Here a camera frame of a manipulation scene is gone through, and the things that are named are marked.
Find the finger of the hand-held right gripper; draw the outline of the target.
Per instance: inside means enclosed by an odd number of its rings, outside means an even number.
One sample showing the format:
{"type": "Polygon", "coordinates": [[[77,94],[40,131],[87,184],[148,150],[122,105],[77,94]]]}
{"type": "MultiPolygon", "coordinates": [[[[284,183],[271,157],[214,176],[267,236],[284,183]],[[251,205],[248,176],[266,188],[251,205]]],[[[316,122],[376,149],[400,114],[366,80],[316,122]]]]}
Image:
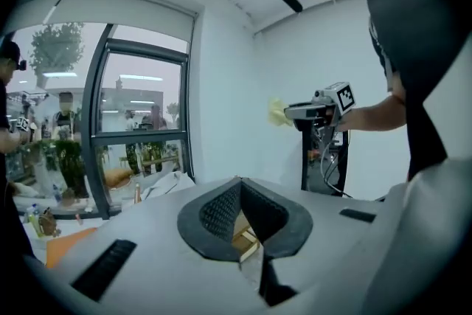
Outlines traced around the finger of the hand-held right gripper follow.
{"type": "Polygon", "coordinates": [[[327,106],[318,103],[293,104],[284,109],[289,120],[315,120],[325,118],[327,106]]]}

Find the brown bag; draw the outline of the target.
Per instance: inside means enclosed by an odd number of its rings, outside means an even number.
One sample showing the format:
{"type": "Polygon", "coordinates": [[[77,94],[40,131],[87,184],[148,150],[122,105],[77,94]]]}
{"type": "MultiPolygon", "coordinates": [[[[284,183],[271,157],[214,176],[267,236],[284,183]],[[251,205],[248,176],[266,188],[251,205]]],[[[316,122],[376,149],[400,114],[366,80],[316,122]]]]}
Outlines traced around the brown bag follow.
{"type": "Polygon", "coordinates": [[[58,229],[57,221],[49,207],[39,215],[38,223],[45,236],[52,236],[54,238],[60,236],[61,231],[58,229]]]}

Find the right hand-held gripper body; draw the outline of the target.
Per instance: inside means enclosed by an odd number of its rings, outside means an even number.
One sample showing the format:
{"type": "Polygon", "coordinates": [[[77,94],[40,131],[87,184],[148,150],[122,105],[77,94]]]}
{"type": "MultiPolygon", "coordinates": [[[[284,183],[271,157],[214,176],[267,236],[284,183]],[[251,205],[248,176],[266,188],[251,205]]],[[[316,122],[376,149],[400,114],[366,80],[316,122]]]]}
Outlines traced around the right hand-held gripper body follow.
{"type": "Polygon", "coordinates": [[[326,115],[330,117],[330,125],[338,125],[342,116],[355,106],[355,98],[349,82],[337,82],[316,90],[312,101],[325,106],[326,115]]]}

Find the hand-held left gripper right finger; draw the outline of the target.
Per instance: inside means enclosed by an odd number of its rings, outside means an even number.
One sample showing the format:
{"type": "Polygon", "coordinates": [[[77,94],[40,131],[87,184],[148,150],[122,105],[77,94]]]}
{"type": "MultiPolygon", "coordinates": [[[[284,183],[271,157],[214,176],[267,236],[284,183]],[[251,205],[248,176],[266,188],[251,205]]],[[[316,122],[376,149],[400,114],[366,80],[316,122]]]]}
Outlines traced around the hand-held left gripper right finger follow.
{"type": "Polygon", "coordinates": [[[241,298],[248,307],[361,307],[379,266],[370,246],[383,204],[290,190],[242,179],[248,220],[264,220],[261,287],[241,298]]]}

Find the person's right forearm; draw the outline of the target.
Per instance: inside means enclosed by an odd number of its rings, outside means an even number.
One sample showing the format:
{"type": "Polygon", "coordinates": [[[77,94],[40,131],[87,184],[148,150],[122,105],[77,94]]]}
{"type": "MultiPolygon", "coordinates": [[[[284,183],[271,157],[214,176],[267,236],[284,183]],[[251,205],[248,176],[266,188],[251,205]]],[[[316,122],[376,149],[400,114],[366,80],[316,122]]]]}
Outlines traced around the person's right forearm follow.
{"type": "Polygon", "coordinates": [[[376,105],[353,110],[349,131],[392,131],[406,124],[404,101],[395,95],[376,105]]]}

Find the green tree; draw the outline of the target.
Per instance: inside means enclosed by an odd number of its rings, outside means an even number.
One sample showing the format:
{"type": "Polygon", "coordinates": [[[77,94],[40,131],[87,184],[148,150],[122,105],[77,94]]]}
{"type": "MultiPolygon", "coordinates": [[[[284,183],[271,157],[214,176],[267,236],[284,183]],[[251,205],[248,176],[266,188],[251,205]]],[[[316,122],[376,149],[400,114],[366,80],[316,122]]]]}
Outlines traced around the green tree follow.
{"type": "Polygon", "coordinates": [[[30,66],[40,77],[49,72],[70,72],[83,57],[84,23],[48,24],[32,35],[30,66]]]}

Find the pale yellow cloth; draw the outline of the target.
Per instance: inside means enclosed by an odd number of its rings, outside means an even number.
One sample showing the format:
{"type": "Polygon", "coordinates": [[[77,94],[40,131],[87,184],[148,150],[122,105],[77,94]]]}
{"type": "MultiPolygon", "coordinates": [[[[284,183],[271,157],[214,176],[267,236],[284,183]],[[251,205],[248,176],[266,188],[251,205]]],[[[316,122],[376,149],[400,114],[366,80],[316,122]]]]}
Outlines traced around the pale yellow cloth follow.
{"type": "Polygon", "coordinates": [[[271,99],[268,104],[268,121],[275,126],[292,127],[294,122],[287,118],[285,109],[288,107],[281,99],[271,99]]]}

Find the white roller blind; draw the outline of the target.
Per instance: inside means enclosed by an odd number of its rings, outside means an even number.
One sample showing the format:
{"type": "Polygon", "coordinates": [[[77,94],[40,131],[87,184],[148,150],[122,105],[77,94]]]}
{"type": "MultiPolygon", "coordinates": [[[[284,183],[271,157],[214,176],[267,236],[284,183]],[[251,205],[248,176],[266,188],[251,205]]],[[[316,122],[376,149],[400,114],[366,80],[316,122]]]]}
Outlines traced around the white roller blind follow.
{"type": "Polygon", "coordinates": [[[3,31],[66,22],[119,24],[190,42],[193,17],[145,0],[30,0],[12,11],[3,31]]]}

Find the black glass-door cabinet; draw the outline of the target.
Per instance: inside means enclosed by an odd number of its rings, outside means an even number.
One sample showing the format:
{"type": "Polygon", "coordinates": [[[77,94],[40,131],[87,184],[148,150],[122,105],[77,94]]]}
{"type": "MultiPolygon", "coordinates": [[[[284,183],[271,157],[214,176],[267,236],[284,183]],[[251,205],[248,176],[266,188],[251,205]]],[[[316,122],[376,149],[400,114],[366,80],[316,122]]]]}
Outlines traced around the black glass-door cabinet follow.
{"type": "Polygon", "coordinates": [[[302,132],[301,189],[347,197],[344,186],[350,133],[322,127],[313,120],[298,121],[296,125],[302,132]]]}

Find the light grey fabric sheet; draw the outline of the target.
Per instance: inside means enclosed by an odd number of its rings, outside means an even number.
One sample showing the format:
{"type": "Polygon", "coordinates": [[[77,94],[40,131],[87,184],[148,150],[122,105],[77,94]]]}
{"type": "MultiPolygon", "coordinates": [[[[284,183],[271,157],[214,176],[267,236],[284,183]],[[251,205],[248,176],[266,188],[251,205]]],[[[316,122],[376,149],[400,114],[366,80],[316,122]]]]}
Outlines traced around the light grey fabric sheet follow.
{"type": "Polygon", "coordinates": [[[195,186],[195,182],[180,171],[171,172],[159,179],[155,184],[142,191],[141,200],[159,197],[179,190],[185,190],[195,186]]]}

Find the green potted plant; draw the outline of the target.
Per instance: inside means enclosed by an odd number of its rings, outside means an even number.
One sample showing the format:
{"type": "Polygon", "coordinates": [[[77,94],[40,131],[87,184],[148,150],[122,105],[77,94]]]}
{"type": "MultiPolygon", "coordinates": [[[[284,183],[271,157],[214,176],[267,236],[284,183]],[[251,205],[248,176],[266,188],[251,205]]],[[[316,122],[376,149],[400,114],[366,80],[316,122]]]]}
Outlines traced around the green potted plant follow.
{"type": "Polygon", "coordinates": [[[39,142],[40,152],[45,159],[46,171],[52,185],[61,191],[62,201],[67,205],[74,201],[89,199],[86,188],[85,168],[79,142],[70,140],[44,140],[39,142]]]}

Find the orange cushion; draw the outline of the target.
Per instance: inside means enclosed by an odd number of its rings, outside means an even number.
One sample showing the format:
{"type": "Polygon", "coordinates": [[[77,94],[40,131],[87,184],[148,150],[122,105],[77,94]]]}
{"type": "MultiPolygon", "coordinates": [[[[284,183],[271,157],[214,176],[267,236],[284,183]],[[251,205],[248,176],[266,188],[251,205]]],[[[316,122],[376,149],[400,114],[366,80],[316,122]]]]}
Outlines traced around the orange cushion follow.
{"type": "Polygon", "coordinates": [[[67,236],[53,238],[52,240],[47,241],[46,267],[48,269],[53,268],[76,243],[86,238],[88,235],[94,233],[96,230],[96,227],[92,227],[67,236]]]}
{"type": "Polygon", "coordinates": [[[108,190],[115,190],[129,185],[133,171],[130,168],[111,168],[104,170],[104,185],[108,190]]]}

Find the person's black clothing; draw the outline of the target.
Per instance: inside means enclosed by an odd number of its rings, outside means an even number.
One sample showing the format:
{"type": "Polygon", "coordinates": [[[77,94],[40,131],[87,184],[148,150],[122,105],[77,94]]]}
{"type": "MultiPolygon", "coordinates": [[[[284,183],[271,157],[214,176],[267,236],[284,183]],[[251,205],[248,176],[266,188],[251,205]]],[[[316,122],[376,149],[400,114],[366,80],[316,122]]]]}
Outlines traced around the person's black clothing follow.
{"type": "Polygon", "coordinates": [[[380,43],[406,91],[409,177],[439,164],[445,148],[423,107],[472,32],[468,0],[367,0],[380,43]]]}

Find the black window frame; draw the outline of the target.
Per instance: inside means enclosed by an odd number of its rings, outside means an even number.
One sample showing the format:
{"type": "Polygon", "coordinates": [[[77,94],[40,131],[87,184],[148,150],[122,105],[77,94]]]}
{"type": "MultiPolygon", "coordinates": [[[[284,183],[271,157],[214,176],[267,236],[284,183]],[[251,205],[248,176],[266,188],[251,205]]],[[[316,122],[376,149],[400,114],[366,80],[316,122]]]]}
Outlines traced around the black window frame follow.
{"type": "Polygon", "coordinates": [[[91,188],[98,215],[108,220],[118,215],[120,209],[111,203],[110,195],[103,189],[103,180],[100,175],[96,149],[109,145],[127,145],[132,142],[166,142],[170,140],[182,141],[184,148],[183,168],[192,171],[190,132],[188,128],[189,102],[189,63],[190,55],[183,52],[167,49],[162,46],[144,44],[113,38],[116,24],[106,24],[102,35],[94,50],[91,59],[86,83],[83,92],[83,107],[81,119],[81,142],[87,179],[91,188]],[[105,65],[111,54],[131,56],[133,58],[147,58],[173,64],[181,69],[179,82],[179,128],[169,131],[99,131],[99,112],[101,100],[101,84],[105,73],[105,65]]]}

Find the yellow-green bottle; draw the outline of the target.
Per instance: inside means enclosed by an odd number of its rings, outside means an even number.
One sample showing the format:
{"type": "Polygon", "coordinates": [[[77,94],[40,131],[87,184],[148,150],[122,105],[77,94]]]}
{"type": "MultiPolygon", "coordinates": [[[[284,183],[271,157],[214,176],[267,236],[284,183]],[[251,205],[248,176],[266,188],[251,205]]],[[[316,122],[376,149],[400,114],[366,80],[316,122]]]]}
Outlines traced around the yellow-green bottle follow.
{"type": "Polygon", "coordinates": [[[38,216],[34,212],[30,212],[28,215],[28,219],[33,229],[35,230],[36,235],[40,238],[43,234],[41,231],[41,226],[38,222],[38,216]]]}

